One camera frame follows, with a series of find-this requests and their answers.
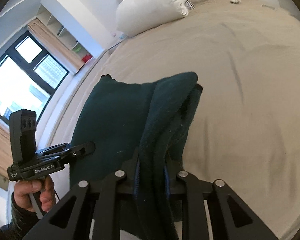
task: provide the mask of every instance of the window frame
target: window frame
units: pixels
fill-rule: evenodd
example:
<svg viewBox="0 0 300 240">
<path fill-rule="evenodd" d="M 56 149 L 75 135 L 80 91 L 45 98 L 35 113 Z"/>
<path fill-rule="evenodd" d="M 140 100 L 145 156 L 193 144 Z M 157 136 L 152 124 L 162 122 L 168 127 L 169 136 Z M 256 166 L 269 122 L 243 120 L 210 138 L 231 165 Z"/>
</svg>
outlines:
<svg viewBox="0 0 300 240">
<path fill-rule="evenodd" d="M 28 63 L 24 57 L 22 57 L 19 52 L 16 50 L 16 47 L 20 45 L 27 37 L 30 37 L 39 47 L 42 49 L 42 51 L 32 60 L 31 63 Z M 48 56 L 51 56 L 60 66 L 64 68 L 66 71 L 66 75 L 63 77 L 63 79 L 59 82 L 59 84 L 54 89 L 52 86 L 50 86 L 47 82 L 45 82 L 34 70 L 35 68 Z M 29 31 L 26 31 L 23 33 L 15 42 L 12 43 L 12 45 L 2 54 L 0 57 L 0 67 L 5 62 L 5 60 L 10 57 L 17 65 L 18 67 L 25 72 L 39 87 L 41 87 L 44 91 L 46 91 L 50 97 L 43 107 L 39 117 L 37 117 L 37 123 L 39 122 L 45 108 L 49 104 L 49 101 L 51 100 L 54 93 L 57 91 L 58 87 L 61 85 L 63 80 L 68 76 L 69 71 L 52 55 L 50 54 L 47 49 L 42 46 L 36 38 L 31 35 Z M 9 119 L 5 116 L 0 115 L 0 119 L 2 119 L 7 125 L 9 125 Z"/>
</svg>

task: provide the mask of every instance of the built-in bookshelf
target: built-in bookshelf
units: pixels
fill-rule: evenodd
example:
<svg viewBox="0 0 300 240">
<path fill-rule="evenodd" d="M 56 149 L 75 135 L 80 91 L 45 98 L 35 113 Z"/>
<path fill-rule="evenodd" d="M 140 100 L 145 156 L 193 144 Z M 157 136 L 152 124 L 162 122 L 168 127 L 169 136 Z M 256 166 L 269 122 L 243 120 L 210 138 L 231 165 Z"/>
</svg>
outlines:
<svg viewBox="0 0 300 240">
<path fill-rule="evenodd" d="M 48 29 L 81 60 L 89 52 L 72 36 L 72 34 L 43 6 L 41 5 L 37 15 L 38 19 L 45 24 Z"/>
</svg>

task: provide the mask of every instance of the triangular cutout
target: triangular cutout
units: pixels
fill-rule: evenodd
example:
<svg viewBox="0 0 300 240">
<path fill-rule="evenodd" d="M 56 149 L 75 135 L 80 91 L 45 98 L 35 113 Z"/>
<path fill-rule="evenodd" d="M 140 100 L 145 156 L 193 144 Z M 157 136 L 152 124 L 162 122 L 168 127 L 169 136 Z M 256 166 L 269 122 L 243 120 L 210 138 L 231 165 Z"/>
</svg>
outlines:
<svg viewBox="0 0 300 240">
<path fill-rule="evenodd" d="M 66 204 L 64 204 L 58 212 L 50 219 L 50 224 L 59 228 L 66 228 L 75 204 L 76 196 L 72 196 Z"/>
<path fill-rule="evenodd" d="M 237 228 L 249 225 L 253 222 L 252 219 L 247 215 L 247 213 L 244 212 L 242 207 L 240 207 L 239 204 L 231 196 L 228 196 L 228 205 L 231 211 L 234 225 Z"/>
</svg>

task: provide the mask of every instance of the person's arm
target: person's arm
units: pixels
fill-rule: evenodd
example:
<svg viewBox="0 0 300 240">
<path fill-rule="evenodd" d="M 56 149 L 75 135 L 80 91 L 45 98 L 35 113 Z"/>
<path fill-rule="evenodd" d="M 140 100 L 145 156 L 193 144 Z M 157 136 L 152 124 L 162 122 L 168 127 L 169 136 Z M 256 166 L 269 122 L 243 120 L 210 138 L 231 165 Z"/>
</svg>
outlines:
<svg viewBox="0 0 300 240">
<path fill-rule="evenodd" d="M 54 183 L 50 176 L 44 182 L 45 191 L 40 194 L 42 210 L 48 212 L 55 204 Z M 39 180 L 19 181 L 15 184 L 12 194 L 12 221 L 1 229 L 8 240 L 21 240 L 26 233 L 39 221 L 31 204 L 29 193 L 40 191 L 42 183 Z"/>
</svg>

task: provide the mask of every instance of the green fleece fabric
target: green fleece fabric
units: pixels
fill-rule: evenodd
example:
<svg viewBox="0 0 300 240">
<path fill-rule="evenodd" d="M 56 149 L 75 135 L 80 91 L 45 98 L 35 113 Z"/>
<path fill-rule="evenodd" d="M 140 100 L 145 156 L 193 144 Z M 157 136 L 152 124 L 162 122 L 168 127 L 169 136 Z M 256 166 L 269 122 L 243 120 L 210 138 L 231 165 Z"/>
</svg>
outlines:
<svg viewBox="0 0 300 240">
<path fill-rule="evenodd" d="M 70 164 L 71 187 L 120 169 L 138 147 L 136 209 L 123 208 L 121 228 L 141 239 L 178 239 L 164 190 L 165 156 L 168 152 L 182 161 L 201 92 L 194 72 L 145 84 L 102 76 L 82 109 L 71 141 L 72 145 L 93 141 L 96 150 Z"/>
</svg>

